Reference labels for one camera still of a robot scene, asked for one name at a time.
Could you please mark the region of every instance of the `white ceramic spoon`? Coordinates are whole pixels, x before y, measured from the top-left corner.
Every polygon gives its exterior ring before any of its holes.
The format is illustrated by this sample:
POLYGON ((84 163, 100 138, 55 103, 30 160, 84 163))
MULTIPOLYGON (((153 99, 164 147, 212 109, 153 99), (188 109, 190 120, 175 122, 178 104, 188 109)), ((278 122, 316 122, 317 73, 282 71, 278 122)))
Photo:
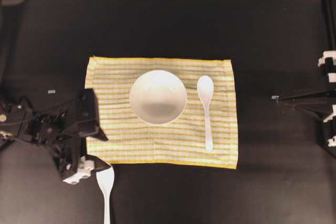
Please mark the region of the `white ceramic spoon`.
POLYGON ((114 183, 114 170, 111 166, 96 173, 97 182, 104 195, 104 224, 110 224, 110 194, 114 183))
POLYGON ((212 151, 212 133, 209 115, 209 105, 214 93, 214 82, 209 76, 201 76, 197 83, 198 97, 201 100, 204 108, 205 116, 205 149, 212 151))

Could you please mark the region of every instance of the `cable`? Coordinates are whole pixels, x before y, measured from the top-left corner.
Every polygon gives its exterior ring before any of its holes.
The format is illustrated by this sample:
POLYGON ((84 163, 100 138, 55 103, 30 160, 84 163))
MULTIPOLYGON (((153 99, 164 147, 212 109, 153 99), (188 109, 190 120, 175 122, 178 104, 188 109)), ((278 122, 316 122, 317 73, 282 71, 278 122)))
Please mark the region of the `cable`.
POLYGON ((33 143, 31 142, 28 142, 28 141, 25 141, 25 140, 22 140, 22 139, 19 139, 18 137, 10 137, 10 140, 11 141, 18 141, 20 143, 24 143, 24 144, 30 144, 30 145, 33 145, 33 143))
POLYGON ((58 109, 58 108, 60 108, 60 107, 63 107, 63 106, 65 106, 66 104, 68 104, 68 103, 72 103, 72 102, 74 102, 74 101, 76 101, 76 100, 77 100, 77 98, 72 99, 72 100, 69 100, 69 101, 67 101, 67 102, 64 102, 64 103, 62 103, 62 104, 60 104, 60 105, 57 105, 57 106, 48 108, 48 109, 46 109, 46 110, 44 110, 44 111, 39 111, 39 112, 37 111, 37 112, 36 112, 36 115, 33 115, 33 116, 31 116, 31 117, 29 117, 29 118, 27 118, 27 119, 21 120, 21 121, 12 122, 12 123, 0 123, 0 126, 9 126, 9 125, 15 125, 15 124, 20 124, 20 123, 28 122, 28 121, 30 121, 30 120, 32 120, 32 119, 35 119, 35 118, 38 117, 38 116, 41 116, 41 115, 46 114, 46 113, 48 113, 48 112, 50 112, 50 111, 53 111, 53 110, 58 109))

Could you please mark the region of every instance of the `screw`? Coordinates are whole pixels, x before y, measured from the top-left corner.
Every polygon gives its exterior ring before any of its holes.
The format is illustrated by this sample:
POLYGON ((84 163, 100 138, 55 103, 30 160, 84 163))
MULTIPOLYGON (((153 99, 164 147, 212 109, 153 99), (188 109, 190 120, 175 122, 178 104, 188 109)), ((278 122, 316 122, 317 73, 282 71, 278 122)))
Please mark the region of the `screw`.
POLYGON ((0 115, 0 122, 3 123, 3 122, 6 122, 7 120, 7 116, 5 114, 1 114, 0 115))

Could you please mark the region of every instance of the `yellow stripe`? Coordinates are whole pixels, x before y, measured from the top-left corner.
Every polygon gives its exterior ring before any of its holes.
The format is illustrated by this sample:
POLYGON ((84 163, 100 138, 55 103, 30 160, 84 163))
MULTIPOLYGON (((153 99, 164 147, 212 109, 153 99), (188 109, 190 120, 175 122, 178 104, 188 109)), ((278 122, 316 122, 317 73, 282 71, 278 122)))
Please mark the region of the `yellow stripe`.
MULTIPOLYGON (((184 74, 181 74, 181 73, 174 73, 176 76, 182 76, 184 74)), ((128 80, 128 79, 137 79, 139 76, 141 76, 142 73, 95 73, 94 75, 92 75, 92 78, 96 78, 96 79, 99 79, 99 80, 128 80)), ((234 83, 234 80, 221 80, 219 78, 222 78, 222 77, 225 77, 225 76, 211 76, 211 78, 213 79, 214 82, 217 82, 217 81, 220 81, 220 82, 232 82, 234 83)), ((186 78, 186 77, 181 77, 180 78, 182 81, 198 81, 197 78, 186 78)))
MULTIPOLYGON (((99 78, 99 79, 92 80, 91 83, 93 85, 106 84, 106 83, 110 83, 110 84, 113 84, 113 85, 126 85, 126 84, 133 84, 135 82, 135 79, 136 78, 125 78, 125 79, 99 78)), ((185 79, 181 78, 181 81, 183 82, 183 84, 185 86, 190 86, 190 85, 195 85, 196 86, 197 85, 197 80, 185 80, 185 79)), ((230 85, 229 84, 219 85, 219 84, 217 84, 218 82, 222 83, 224 81, 214 80, 214 87, 215 88, 218 88, 218 87, 220 87, 220 88, 234 88, 235 87, 234 85, 231 85, 231 84, 230 85)))
MULTIPOLYGON (((150 70, 153 69, 153 67, 151 65, 148 65, 148 66, 149 66, 148 68, 141 68, 141 69, 139 69, 139 68, 120 68, 119 66, 115 66, 115 68, 111 68, 111 67, 110 68, 109 67, 101 68, 101 67, 99 67, 97 69, 94 69, 92 71, 87 72, 87 77, 88 78, 93 78, 93 76, 96 75, 96 74, 118 75, 118 74, 129 74, 129 72, 134 72, 134 74, 144 73, 146 71, 150 71, 150 70)), ((204 70, 196 70, 196 69, 179 69, 179 71, 183 71, 183 72, 176 72, 176 70, 168 69, 168 68, 167 68, 167 70, 169 70, 169 72, 171 72, 175 75, 191 75, 191 74, 193 74, 193 75, 199 76, 200 75, 199 72, 202 72, 202 73, 205 72, 204 70)), ((229 67, 228 68, 222 68, 222 70, 209 69, 208 72, 210 72, 209 73, 210 77, 216 77, 215 72, 217 72, 217 74, 222 74, 223 72, 232 72, 232 69, 229 68, 229 67)))
MULTIPOLYGON (((215 102, 212 102, 211 105, 216 105, 216 106, 221 106, 221 107, 230 107, 230 108, 235 108, 236 107, 235 105, 223 105, 223 104, 218 103, 216 100, 214 100, 214 101, 215 102)), ((104 98, 104 99, 99 99, 99 104, 104 104, 104 105, 107 105, 107 104, 110 104, 110 105, 113 105, 113 104, 125 104, 125 103, 128 103, 128 102, 129 102, 129 98, 104 98), (110 101, 120 101, 120 100, 126 100, 126 101, 125 102, 110 102, 110 101)), ((230 103, 232 101, 221 100, 220 102, 230 103)))
POLYGON ((129 120, 129 119, 138 119, 138 117, 136 117, 136 116, 130 116, 128 118, 119 118, 119 120, 129 120))
MULTIPOLYGON (((231 125, 231 124, 237 124, 237 121, 220 121, 220 120, 214 120, 213 119, 214 116, 212 116, 210 118, 211 123, 214 123, 214 127, 222 127, 222 124, 230 124, 230 127, 237 127, 236 125, 231 125)), ((148 124, 146 124, 145 122, 141 121, 141 120, 137 120, 137 121, 131 121, 131 122, 125 122, 121 120, 123 120, 124 118, 101 118, 101 126, 108 126, 108 125, 122 125, 122 124, 134 124, 134 125, 138 125, 138 124, 143 124, 146 125, 147 127, 152 127, 148 124)), ((188 123, 188 122, 181 122, 180 119, 182 118, 178 118, 176 121, 172 122, 172 125, 190 125, 190 126, 204 126, 204 119, 199 119, 199 120, 191 120, 191 119, 182 119, 183 121, 193 121, 192 123, 188 123)))
MULTIPOLYGON (((107 85, 109 88, 93 88, 94 92, 96 94, 130 94, 130 91, 123 91, 123 92, 119 92, 119 90, 125 90, 124 88, 118 89, 118 88, 111 88, 110 89, 110 85, 107 85)), ((198 95, 197 90, 196 89, 187 89, 187 94, 188 95, 198 95)), ((214 93, 214 97, 215 96, 236 96, 235 92, 232 93, 227 93, 226 91, 218 91, 217 93, 214 93)))
MULTIPOLYGON (((129 89, 129 90, 131 90, 131 85, 129 84, 129 83, 125 83, 126 85, 127 85, 127 88, 118 88, 118 87, 113 87, 113 90, 125 90, 125 89, 129 89)), ((92 88, 94 89, 94 90, 99 90, 99 89, 101 89, 101 88, 97 88, 97 86, 96 85, 108 85, 108 86, 111 86, 110 85, 110 83, 108 83, 108 82, 103 82, 103 83, 95 83, 95 85, 94 86, 92 86, 92 88)), ((187 92, 188 91, 196 91, 197 92, 197 89, 196 89, 196 85, 195 85, 195 88, 191 88, 191 87, 189 87, 188 85, 186 85, 185 84, 185 88, 186 88, 186 90, 187 90, 187 92)), ((233 90, 222 90, 222 89, 216 89, 216 86, 215 86, 215 89, 214 89, 214 91, 215 92, 221 92, 221 93, 224 93, 225 95, 232 95, 232 96, 235 96, 236 95, 236 92, 235 92, 235 90, 233 89, 233 90)))
MULTIPOLYGON (((154 154, 154 156, 167 156, 167 157, 174 157, 174 158, 191 158, 191 159, 214 159, 214 157, 208 157, 208 156, 197 157, 197 156, 173 155, 173 154, 154 154)), ((110 157, 110 155, 99 154, 99 157, 110 157)), ((123 154, 114 153, 113 157, 148 157, 148 158, 151 158, 152 156, 142 155, 142 154, 123 155, 123 154)), ((217 160, 233 161, 233 162, 236 161, 236 159, 231 159, 228 157, 217 157, 217 160)))
POLYGON ((112 156, 123 156, 125 154, 115 154, 115 153, 122 153, 122 152, 142 152, 142 154, 139 154, 139 156, 147 156, 148 154, 144 154, 143 152, 182 152, 182 153, 191 153, 191 154, 199 154, 199 155, 203 155, 202 158, 204 157, 209 157, 211 155, 222 155, 222 156, 230 156, 230 157, 238 157, 237 154, 234 154, 234 153, 214 153, 214 152, 207 152, 207 150, 204 148, 204 151, 203 152, 199 152, 199 151, 189 151, 189 150, 181 150, 181 149, 166 149, 166 148, 154 148, 154 149, 103 149, 103 150, 100 150, 99 152, 100 153, 110 153, 112 156))
MULTIPOLYGON (((126 96, 126 97, 114 97, 114 98, 102 98, 102 97, 99 97, 98 95, 98 99, 99 101, 119 101, 119 100, 129 100, 129 96, 126 96)), ((198 101, 201 103, 200 99, 199 98, 191 98, 191 97, 188 97, 187 98, 188 100, 192 100, 192 101, 198 101)), ((236 100, 225 100, 225 99, 211 99, 211 103, 213 101, 216 101, 216 102, 236 102, 236 100)))
MULTIPOLYGON (((127 104, 127 103, 129 103, 128 101, 124 101, 124 102, 110 102, 110 101, 113 101, 113 100, 114 99, 100 100, 99 101, 99 105, 116 105, 116 104, 127 104)), ((190 104, 190 105, 197 105, 198 103, 187 103, 187 106, 188 106, 188 104, 190 104)), ((218 107, 222 107, 222 108, 235 108, 236 107, 235 105, 222 105, 222 104, 218 104, 218 102, 212 103, 212 106, 218 106, 218 107)))
MULTIPOLYGON (((230 108, 235 108, 235 106, 223 106, 223 107, 230 107, 230 108)), ((228 113, 232 113, 232 115, 235 115, 236 112, 235 111, 228 111, 228 113)), ((204 116, 204 113, 190 113, 190 112, 183 112, 183 115, 198 115, 198 116, 204 116)), ((210 115, 211 116, 217 116, 217 117, 228 117, 230 115, 214 115, 214 114, 211 114, 210 112, 210 115)))
MULTIPOLYGON (((109 97, 111 97, 111 96, 113 96, 113 97, 117 97, 117 96, 125 96, 125 98, 128 98, 129 97, 129 94, 130 94, 130 91, 124 91, 124 92, 114 92, 114 90, 110 90, 109 92, 104 92, 104 93, 102 93, 102 92, 96 92, 96 90, 94 91, 95 93, 96 93, 96 96, 98 97, 98 99, 99 98, 102 98, 102 99, 104 99, 103 97, 105 97, 105 96, 109 96, 109 97)), ((200 100, 199 99, 199 97, 198 97, 198 93, 196 93, 196 92, 188 92, 187 91, 187 96, 188 96, 188 99, 191 99, 191 100, 200 100)), ((229 99, 229 100, 226 100, 226 99, 218 99, 218 98, 216 98, 216 97, 226 97, 226 96, 228 96, 227 94, 225 94, 225 93, 223 93, 223 94, 214 94, 213 95, 213 98, 214 99, 217 99, 217 100, 219 100, 219 101, 232 101, 232 102, 236 102, 236 99, 229 99)))
POLYGON ((109 164, 148 164, 148 163, 169 163, 173 165, 195 165, 195 166, 206 166, 206 167, 217 167, 217 168, 228 168, 228 169, 236 169, 237 165, 230 164, 216 164, 216 163, 202 163, 202 162, 193 162, 193 161, 174 161, 171 159, 152 159, 149 160, 113 160, 113 159, 104 159, 105 162, 109 164))
POLYGON ((151 70, 151 69, 164 69, 164 68, 168 68, 168 67, 173 67, 177 70, 188 70, 188 71, 195 71, 195 68, 201 68, 203 69, 205 72, 211 72, 212 69, 218 69, 218 71, 224 71, 225 70, 230 70, 230 72, 233 72, 232 69, 230 67, 228 67, 228 65, 216 65, 216 63, 214 64, 200 64, 200 65, 187 65, 187 64, 181 64, 181 65, 177 65, 177 64, 167 64, 167 63, 162 63, 162 62, 153 62, 153 63, 139 63, 139 62, 125 62, 124 64, 120 63, 120 64, 116 64, 116 63, 105 63, 105 62, 98 62, 96 63, 97 68, 96 69, 113 69, 112 66, 115 66, 116 69, 122 69, 122 67, 125 67, 125 69, 129 69, 129 70, 133 70, 133 69, 137 69, 138 68, 132 68, 132 66, 130 65, 134 65, 134 66, 144 66, 144 68, 141 68, 140 70, 151 70))
MULTIPOLYGON (((120 140, 109 140, 108 142, 101 142, 100 140, 92 140, 91 138, 89 139, 89 141, 93 141, 93 142, 96 142, 97 145, 100 144, 102 145, 104 148, 104 146, 106 146, 107 144, 118 144, 118 143, 121 143, 121 144, 124 144, 124 141, 140 141, 140 140, 148 140, 148 141, 152 141, 150 138, 148 137, 133 137, 133 138, 123 138, 121 141, 120 140)), ((160 140, 164 140, 164 141, 178 141, 178 142, 195 142, 195 143, 204 143, 204 140, 194 140, 194 139, 181 139, 181 138, 172 138, 172 137, 169 137, 169 138, 164 138, 164 137, 154 137, 153 139, 154 141, 160 141, 160 140)), ((214 145, 216 144, 222 144, 222 145, 237 145, 238 146, 238 143, 237 142, 228 142, 228 141, 218 141, 218 140, 214 140, 214 145)))
MULTIPOLYGON (((227 121, 227 120, 225 120, 225 119, 223 119, 222 121, 221 120, 212 120, 211 118, 210 118, 210 121, 211 122, 216 122, 216 123, 222 123, 222 122, 224 122, 224 123, 228 123, 228 122, 233 122, 233 123, 237 123, 237 117, 235 116, 235 115, 226 115, 226 116, 223 116, 224 118, 231 118, 231 119, 235 119, 234 121, 227 121)), ((186 118, 186 117, 184 117, 183 115, 181 115, 178 119, 176 119, 177 121, 178 120, 183 120, 183 121, 198 121, 198 122, 204 122, 204 118, 186 118)))
MULTIPOLYGON (((106 111, 106 110, 113 110, 113 112, 99 112, 99 115, 123 115, 123 114, 132 114, 134 113, 133 110, 130 110, 130 111, 125 111, 125 109, 122 109, 123 111, 122 112, 115 112, 115 111, 119 111, 121 110, 120 108, 111 108, 111 109, 101 109, 101 111, 106 111)), ((204 109, 203 108, 192 108, 192 109, 188 109, 186 108, 185 110, 187 111, 194 111, 194 110, 198 110, 198 111, 203 111, 204 109)), ((236 113, 236 110, 211 110, 211 107, 210 107, 210 115, 214 116, 215 113, 220 113, 220 117, 225 117, 223 115, 223 113, 236 113)))
MULTIPOLYGON (((204 136, 203 135, 200 135, 200 134, 199 135, 195 135, 195 134, 187 134, 187 133, 183 134, 183 133, 178 133, 178 132, 173 132, 173 133, 172 132, 155 132, 155 133, 153 133, 153 132, 136 132, 136 133, 120 133, 120 132, 118 132, 116 134, 106 134, 106 135, 107 135, 107 138, 109 140, 115 141, 115 139, 113 139, 112 137, 130 136, 130 135, 139 136, 139 135, 148 135, 148 134, 150 134, 151 136, 156 135, 156 134, 160 134, 160 135, 167 135, 168 134, 169 136, 175 136, 175 135, 178 135, 178 136, 191 136, 191 137, 198 138, 198 140, 196 140, 196 139, 186 139, 186 138, 171 138, 171 139, 172 140, 176 140, 176 141, 177 140, 179 140, 179 141, 191 141, 191 142, 199 142, 199 143, 203 143, 204 142, 204 136)), ((225 139, 225 140, 235 140, 235 141, 238 140, 237 137, 233 137, 233 136, 229 136, 229 137, 222 136, 220 138, 225 139)), ((218 141, 218 140, 216 140, 216 141, 219 144, 228 143, 228 142, 221 142, 221 141, 218 141)))
MULTIPOLYGON (((96 141, 97 144, 92 144, 92 145, 97 145, 97 149, 101 148, 102 150, 105 150, 106 148, 109 148, 109 150, 137 150, 137 149, 123 149, 123 148, 114 148, 115 146, 142 146, 142 145, 153 145, 152 140, 150 140, 149 138, 145 138, 146 140, 149 140, 150 142, 137 142, 137 143, 125 143, 125 142, 121 142, 121 143, 111 143, 108 142, 108 146, 102 145, 101 141, 96 141)), ((171 141, 171 139, 167 138, 156 138, 154 141, 171 141)), ((204 149, 204 144, 203 145, 191 145, 191 144, 174 144, 174 143, 158 143, 155 142, 154 145, 162 145, 162 146, 174 146, 174 147, 186 147, 186 148, 199 148, 199 149, 204 149)), ((238 151, 238 146, 237 148, 223 148, 223 147, 217 147, 217 145, 219 145, 218 143, 214 144, 214 150, 221 150, 221 151, 238 151)))
MULTIPOLYGON (((212 123, 213 128, 222 128, 222 127, 226 127, 229 129, 236 128, 236 125, 232 125, 234 124, 234 122, 221 122, 221 121, 214 122, 213 120, 211 120, 211 118, 210 118, 210 122, 212 123)), ((193 122, 193 123, 175 121, 175 122, 172 122, 172 125, 187 125, 191 127, 196 127, 196 126, 204 127, 204 121, 203 122, 198 121, 198 122, 193 122)))
MULTIPOLYGON (((135 131, 135 130, 151 130, 150 126, 144 126, 144 127, 113 127, 113 128, 108 128, 108 127, 103 127, 104 131, 110 132, 110 131, 135 131)), ((230 129, 231 127, 229 126, 221 126, 220 128, 225 128, 225 129, 230 129)), ((184 128, 176 128, 176 127, 158 127, 160 130, 181 130, 181 131, 195 131, 195 132, 205 132, 205 130, 200 130, 200 129, 188 129, 186 127, 184 128)), ((212 133, 216 134, 238 134, 237 131, 214 131, 212 130, 212 133)))
POLYGON ((109 58, 109 57, 99 57, 99 56, 94 56, 91 57, 93 58, 93 60, 95 61, 126 61, 126 62, 130 62, 130 61, 179 61, 179 62, 199 62, 199 63, 227 63, 227 64, 231 64, 231 60, 229 59, 223 59, 223 60, 198 60, 198 59, 179 59, 179 58, 122 58, 122 57, 118 57, 118 58, 109 58))
POLYGON ((104 105, 98 106, 99 111, 101 111, 101 110, 130 110, 131 109, 130 106, 128 106, 128 107, 117 107, 117 106, 115 106, 115 107, 111 107, 111 108, 103 108, 103 106, 104 105))

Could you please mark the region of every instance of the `robotic arm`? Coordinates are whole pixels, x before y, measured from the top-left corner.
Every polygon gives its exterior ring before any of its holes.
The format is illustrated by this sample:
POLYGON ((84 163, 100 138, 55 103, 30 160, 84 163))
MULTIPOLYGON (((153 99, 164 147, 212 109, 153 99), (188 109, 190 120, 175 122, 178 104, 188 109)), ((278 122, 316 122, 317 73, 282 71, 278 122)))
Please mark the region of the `robotic arm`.
POLYGON ((81 90, 74 99, 42 112, 34 111, 25 97, 10 102, 0 92, 0 150, 14 141, 44 146, 66 183, 74 185, 92 172, 110 167, 87 155, 88 136, 108 140, 99 125, 98 103, 92 89, 81 90))

